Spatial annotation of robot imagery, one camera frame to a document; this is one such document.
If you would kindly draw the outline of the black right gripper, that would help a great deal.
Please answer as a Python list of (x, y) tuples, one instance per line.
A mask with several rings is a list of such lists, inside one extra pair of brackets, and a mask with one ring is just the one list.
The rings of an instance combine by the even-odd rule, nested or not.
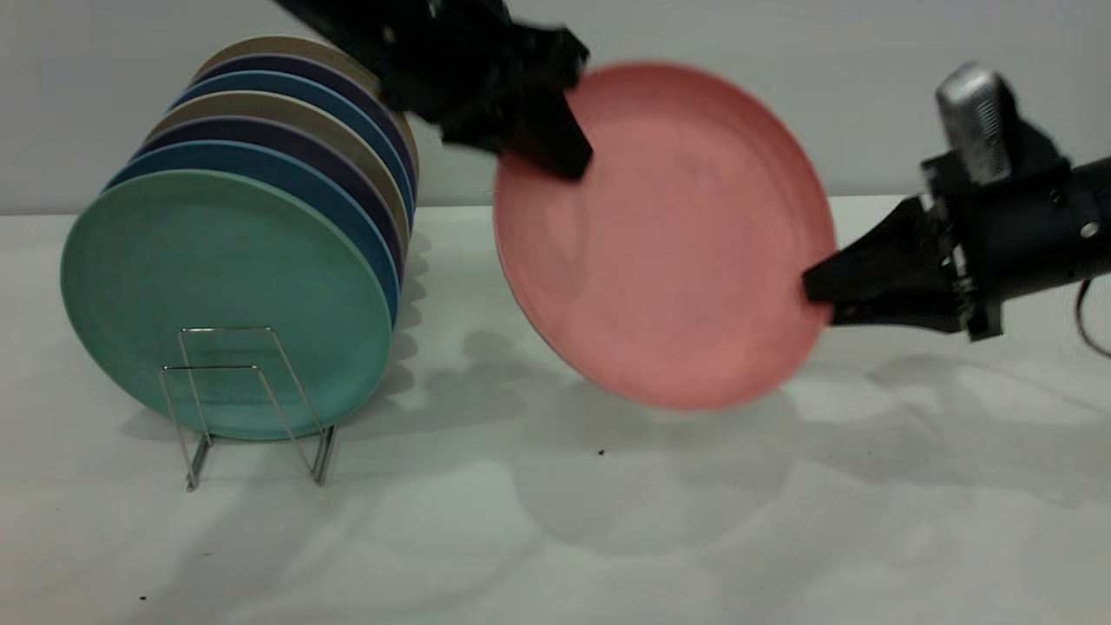
[[(805, 270), (805, 298), (837, 302), (833, 326), (964, 327), (980, 341), (1003, 335), (1005, 301), (1083, 280), (1084, 179), (1033, 124), (1020, 122), (1010, 137), (1012, 170), (1003, 181), (975, 183), (955, 150), (922, 165), (962, 260), (962, 311), (960, 298), (947, 295), (941, 236), (919, 198), (900, 201), (864, 236)], [(903, 293), (912, 290), (935, 293)]]

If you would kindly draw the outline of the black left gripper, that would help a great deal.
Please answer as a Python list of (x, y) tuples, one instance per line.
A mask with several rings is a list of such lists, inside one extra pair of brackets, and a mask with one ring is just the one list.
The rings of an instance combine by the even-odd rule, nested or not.
[(580, 181), (594, 148), (568, 93), (588, 47), (563, 26), (520, 23), (503, 1), (386, 1), (386, 90), (452, 145), (520, 155)]

